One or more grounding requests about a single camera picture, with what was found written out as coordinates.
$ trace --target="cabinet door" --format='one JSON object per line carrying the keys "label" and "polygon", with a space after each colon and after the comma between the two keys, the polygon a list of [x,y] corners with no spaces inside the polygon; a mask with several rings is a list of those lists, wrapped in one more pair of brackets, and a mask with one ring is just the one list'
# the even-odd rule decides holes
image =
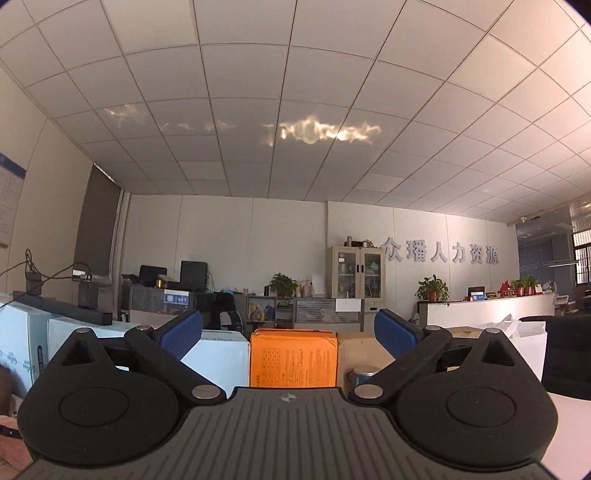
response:
{"label": "cabinet door", "polygon": [[384,252],[380,248],[361,249],[362,298],[383,300],[385,297]]}
{"label": "cabinet door", "polygon": [[334,298],[355,299],[359,298],[359,249],[335,248],[335,270],[333,276]]}

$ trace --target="green plant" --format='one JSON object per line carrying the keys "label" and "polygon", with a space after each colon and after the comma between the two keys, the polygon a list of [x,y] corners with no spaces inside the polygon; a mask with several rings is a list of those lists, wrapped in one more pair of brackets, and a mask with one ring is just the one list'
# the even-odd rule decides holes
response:
{"label": "green plant", "polygon": [[521,281],[523,282],[523,286],[524,287],[535,287],[539,282],[532,277],[531,275],[528,275],[525,278],[522,278]]}
{"label": "green plant", "polygon": [[422,300],[427,300],[429,292],[433,291],[439,295],[440,301],[448,301],[449,299],[447,284],[441,278],[437,278],[435,274],[432,277],[425,277],[425,280],[420,281],[418,285],[415,295]]}
{"label": "green plant", "polygon": [[276,273],[269,282],[269,287],[278,297],[292,297],[297,287],[297,282],[287,275]]}
{"label": "green plant", "polygon": [[518,278],[517,280],[511,280],[511,282],[509,283],[509,286],[510,286],[511,290],[516,290],[518,288],[524,287],[525,285],[523,285],[523,279]]}

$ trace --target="white reception counter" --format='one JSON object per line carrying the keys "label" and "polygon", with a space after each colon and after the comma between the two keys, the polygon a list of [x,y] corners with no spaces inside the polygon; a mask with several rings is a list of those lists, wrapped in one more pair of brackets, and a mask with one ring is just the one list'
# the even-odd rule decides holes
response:
{"label": "white reception counter", "polygon": [[532,295],[506,299],[421,303],[419,325],[461,327],[498,323],[507,315],[519,320],[531,315],[554,315],[554,295]]}

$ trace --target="white wall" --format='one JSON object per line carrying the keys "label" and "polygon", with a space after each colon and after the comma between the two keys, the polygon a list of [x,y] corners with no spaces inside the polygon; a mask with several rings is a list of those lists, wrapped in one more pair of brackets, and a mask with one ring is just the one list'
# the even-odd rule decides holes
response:
{"label": "white wall", "polygon": [[[46,275],[68,266],[74,248],[92,162],[62,134],[0,69],[0,153],[27,170],[8,249],[0,271],[33,253]],[[0,290],[24,290],[24,267],[0,278]],[[49,281],[44,296],[72,300],[73,283]]]}
{"label": "white wall", "polygon": [[[125,234],[123,273],[141,264],[167,267],[179,279],[181,260],[206,261],[216,289],[260,292],[280,271],[296,280],[324,274],[326,245],[348,235],[400,245],[402,262],[386,262],[387,306],[409,317],[417,281],[434,273],[460,300],[469,286],[497,290],[519,276],[515,227],[440,213],[356,205],[203,196],[132,196]],[[426,262],[406,258],[406,240],[425,240]],[[448,262],[431,262],[440,241]],[[452,246],[466,248],[464,263],[452,262]],[[470,244],[498,248],[499,263],[471,263]]]}
{"label": "white wall", "polygon": [[157,265],[178,280],[181,260],[205,261],[217,290],[262,292],[278,271],[324,273],[325,225],[324,203],[133,195],[122,272]]}

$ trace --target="desk sign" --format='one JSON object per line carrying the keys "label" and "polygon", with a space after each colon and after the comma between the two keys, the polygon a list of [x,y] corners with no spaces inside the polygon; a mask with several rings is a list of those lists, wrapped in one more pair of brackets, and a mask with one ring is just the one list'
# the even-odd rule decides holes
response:
{"label": "desk sign", "polygon": [[182,290],[164,290],[164,303],[189,306],[189,292]]}

